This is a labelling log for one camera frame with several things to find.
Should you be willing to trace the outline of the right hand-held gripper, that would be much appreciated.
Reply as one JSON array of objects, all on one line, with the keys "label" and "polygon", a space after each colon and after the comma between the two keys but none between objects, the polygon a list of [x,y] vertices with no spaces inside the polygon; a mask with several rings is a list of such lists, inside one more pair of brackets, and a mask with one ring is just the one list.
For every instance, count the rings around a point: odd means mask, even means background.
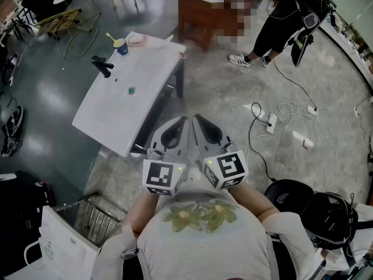
[{"label": "right hand-held gripper", "polygon": [[226,128],[200,114],[193,116],[192,124],[200,172],[208,182],[217,190],[225,190],[245,180],[248,168],[244,153],[231,141]]}]

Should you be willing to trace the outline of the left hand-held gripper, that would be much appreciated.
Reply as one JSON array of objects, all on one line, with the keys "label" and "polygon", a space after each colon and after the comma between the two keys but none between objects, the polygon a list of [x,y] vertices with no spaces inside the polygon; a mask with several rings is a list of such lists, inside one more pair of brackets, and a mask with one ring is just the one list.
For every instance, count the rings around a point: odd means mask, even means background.
[{"label": "left hand-held gripper", "polygon": [[142,186],[149,193],[176,195],[187,177],[188,137],[187,116],[173,118],[154,132],[147,159],[143,161]]}]

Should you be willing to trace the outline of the person's left forearm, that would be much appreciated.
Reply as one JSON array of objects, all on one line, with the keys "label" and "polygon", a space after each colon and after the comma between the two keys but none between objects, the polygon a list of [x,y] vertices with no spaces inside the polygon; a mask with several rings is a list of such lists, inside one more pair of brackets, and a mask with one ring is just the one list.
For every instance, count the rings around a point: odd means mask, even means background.
[{"label": "person's left forearm", "polygon": [[159,195],[151,194],[147,189],[143,189],[125,216],[122,225],[129,225],[136,238],[140,236],[154,217],[159,197]]}]

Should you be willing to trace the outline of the person's right forearm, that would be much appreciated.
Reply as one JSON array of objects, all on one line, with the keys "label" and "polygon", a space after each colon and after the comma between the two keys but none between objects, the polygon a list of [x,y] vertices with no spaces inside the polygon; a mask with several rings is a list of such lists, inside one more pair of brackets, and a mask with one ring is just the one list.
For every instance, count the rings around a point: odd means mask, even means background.
[{"label": "person's right forearm", "polygon": [[260,222],[280,212],[267,197],[245,182],[229,188],[228,191],[237,203],[254,214]]}]

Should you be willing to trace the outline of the white ceramic sink basin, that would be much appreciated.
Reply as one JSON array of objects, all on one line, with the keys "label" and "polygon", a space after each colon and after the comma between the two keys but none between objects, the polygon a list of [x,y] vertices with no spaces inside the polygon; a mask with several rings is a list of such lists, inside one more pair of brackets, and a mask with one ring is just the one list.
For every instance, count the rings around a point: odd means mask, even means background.
[{"label": "white ceramic sink basin", "polygon": [[[114,64],[109,78],[99,73],[73,119],[73,126],[120,156],[131,147],[156,96],[171,75],[178,56],[129,47],[107,59]],[[135,94],[127,90],[134,87]]]}]

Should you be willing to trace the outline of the white power strip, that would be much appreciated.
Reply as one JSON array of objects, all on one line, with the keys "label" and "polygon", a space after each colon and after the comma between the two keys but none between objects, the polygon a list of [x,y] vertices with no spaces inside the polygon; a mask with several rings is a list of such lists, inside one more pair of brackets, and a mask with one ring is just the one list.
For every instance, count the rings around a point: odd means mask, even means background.
[{"label": "white power strip", "polygon": [[268,134],[273,134],[275,132],[275,127],[277,123],[277,115],[274,113],[270,113],[268,118],[268,126],[266,127],[266,132]]}]

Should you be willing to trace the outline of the white paper strip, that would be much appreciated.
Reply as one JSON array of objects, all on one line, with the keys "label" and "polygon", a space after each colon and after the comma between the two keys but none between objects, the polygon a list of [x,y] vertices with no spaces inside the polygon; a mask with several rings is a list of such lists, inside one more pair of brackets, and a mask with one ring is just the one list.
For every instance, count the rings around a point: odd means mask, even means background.
[{"label": "white paper strip", "polygon": [[302,147],[306,150],[308,149],[313,149],[314,148],[314,143],[307,137],[301,135],[300,133],[293,131],[293,136],[300,140],[302,143]]}]

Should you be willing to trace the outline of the black round stool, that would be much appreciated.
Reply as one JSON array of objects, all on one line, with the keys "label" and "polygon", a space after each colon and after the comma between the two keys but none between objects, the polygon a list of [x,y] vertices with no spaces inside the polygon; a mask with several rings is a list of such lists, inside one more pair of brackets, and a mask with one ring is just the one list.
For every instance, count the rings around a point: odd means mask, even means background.
[{"label": "black round stool", "polygon": [[273,182],[265,191],[265,196],[280,212],[300,214],[309,204],[313,189],[296,180],[282,179]]}]

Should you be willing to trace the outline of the black faucet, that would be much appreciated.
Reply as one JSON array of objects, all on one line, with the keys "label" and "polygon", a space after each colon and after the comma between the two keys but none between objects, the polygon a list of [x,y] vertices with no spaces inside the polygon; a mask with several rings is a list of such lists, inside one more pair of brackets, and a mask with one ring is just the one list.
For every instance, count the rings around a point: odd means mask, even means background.
[{"label": "black faucet", "polygon": [[114,68],[114,64],[106,62],[106,58],[95,55],[91,57],[91,63],[103,74],[103,77],[111,76],[110,70]]}]

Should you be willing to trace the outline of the blue cup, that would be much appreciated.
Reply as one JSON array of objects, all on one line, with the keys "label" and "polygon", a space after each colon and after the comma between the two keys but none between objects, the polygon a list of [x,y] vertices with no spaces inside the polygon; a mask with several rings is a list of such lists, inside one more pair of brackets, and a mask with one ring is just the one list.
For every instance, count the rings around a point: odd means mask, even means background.
[{"label": "blue cup", "polygon": [[128,45],[124,38],[115,40],[113,46],[120,55],[125,55],[128,53]]}]

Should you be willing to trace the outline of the person's grey flower shirt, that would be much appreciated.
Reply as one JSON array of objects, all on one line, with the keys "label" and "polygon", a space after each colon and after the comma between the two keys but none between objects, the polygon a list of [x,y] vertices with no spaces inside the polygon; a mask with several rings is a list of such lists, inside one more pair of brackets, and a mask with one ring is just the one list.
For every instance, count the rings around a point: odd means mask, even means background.
[{"label": "person's grey flower shirt", "polygon": [[260,222],[228,190],[187,182],[138,238],[122,225],[104,243],[92,280],[308,280],[314,257],[296,213]]}]

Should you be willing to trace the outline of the wooden vanity with white top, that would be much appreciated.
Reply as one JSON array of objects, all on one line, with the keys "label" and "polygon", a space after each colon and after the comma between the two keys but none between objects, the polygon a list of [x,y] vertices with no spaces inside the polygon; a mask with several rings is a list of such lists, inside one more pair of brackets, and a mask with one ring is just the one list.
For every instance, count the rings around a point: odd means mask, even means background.
[{"label": "wooden vanity with white top", "polygon": [[217,7],[224,0],[178,0],[178,40],[191,40],[204,52],[217,29]]}]

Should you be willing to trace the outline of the black backpack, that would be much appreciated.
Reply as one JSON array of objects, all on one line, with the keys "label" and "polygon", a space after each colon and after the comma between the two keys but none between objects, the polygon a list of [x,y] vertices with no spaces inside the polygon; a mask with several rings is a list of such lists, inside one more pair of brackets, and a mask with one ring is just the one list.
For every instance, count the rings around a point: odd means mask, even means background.
[{"label": "black backpack", "polygon": [[315,192],[300,218],[314,247],[336,250],[353,240],[358,215],[340,195]]}]

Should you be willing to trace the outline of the white appliance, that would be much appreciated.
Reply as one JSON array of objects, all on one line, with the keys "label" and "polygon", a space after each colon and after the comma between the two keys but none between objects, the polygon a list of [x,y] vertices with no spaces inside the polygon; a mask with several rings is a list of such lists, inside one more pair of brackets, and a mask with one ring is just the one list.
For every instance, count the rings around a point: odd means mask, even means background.
[{"label": "white appliance", "polygon": [[34,246],[41,250],[42,267],[48,268],[62,280],[92,280],[93,268],[100,248],[71,227],[50,206],[43,207],[40,237],[26,246],[23,257],[26,265],[27,252]]}]

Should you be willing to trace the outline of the black device on floor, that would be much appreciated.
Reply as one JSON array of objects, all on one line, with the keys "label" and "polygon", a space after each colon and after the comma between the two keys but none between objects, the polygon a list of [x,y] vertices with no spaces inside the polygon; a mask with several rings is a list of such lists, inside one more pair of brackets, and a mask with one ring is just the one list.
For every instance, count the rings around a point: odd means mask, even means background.
[{"label": "black device on floor", "polygon": [[4,142],[0,150],[0,156],[3,158],[9,157],[17,149],[20,142],[19,128],[22,125],[24,109],[21,105],[16,106],[12,111],[5,125],[2,126],[4,134]]}]

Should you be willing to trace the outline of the curved white counter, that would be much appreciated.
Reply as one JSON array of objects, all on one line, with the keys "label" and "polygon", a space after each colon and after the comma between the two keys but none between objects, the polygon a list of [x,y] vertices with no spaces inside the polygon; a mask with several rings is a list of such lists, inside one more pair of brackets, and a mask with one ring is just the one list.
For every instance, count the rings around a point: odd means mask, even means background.
[{"label": "curved white counter", "polygon": [[323,32],[349,59],[359,74],[362,76],[365,84],[373,95],[373,74],[370,72],[367,63],[360,57],[358,50],[353,47],[350,40],[346,39],[344,35],[338,33],[331,25],[330,16],[320,24],[319,30]]}]

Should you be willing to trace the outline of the black case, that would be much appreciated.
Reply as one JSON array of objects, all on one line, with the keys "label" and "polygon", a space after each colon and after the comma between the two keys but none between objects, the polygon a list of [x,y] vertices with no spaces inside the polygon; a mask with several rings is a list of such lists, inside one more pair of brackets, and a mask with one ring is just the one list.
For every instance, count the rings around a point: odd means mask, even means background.
[{"label": "black case", "polygon": [[42,211],[54,206],[45,181],[16,171],[15,178],[0,180],[0,278],[26,266],[24,250],[40,237]]}]

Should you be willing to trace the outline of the black metal sink frame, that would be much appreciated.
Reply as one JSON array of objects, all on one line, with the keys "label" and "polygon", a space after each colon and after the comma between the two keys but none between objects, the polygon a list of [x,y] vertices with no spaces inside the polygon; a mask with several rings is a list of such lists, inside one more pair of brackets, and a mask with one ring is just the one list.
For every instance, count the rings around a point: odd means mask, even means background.
[{"label": "black metal sink frame", "polygon": [[177,97],[183,98],[184,95],[184,60],[178,61],[176,67],[173,69],[171,75],[163,85],[160,93],[157,94],[156,99],[150,108],[144,123],[142,124],[138,135],[129,152],[130,155],[137,157],[145,155],[147,149],[145,148],[146,142],[151,135],[163,108],[167,104],[169,98],[173,93]]}]

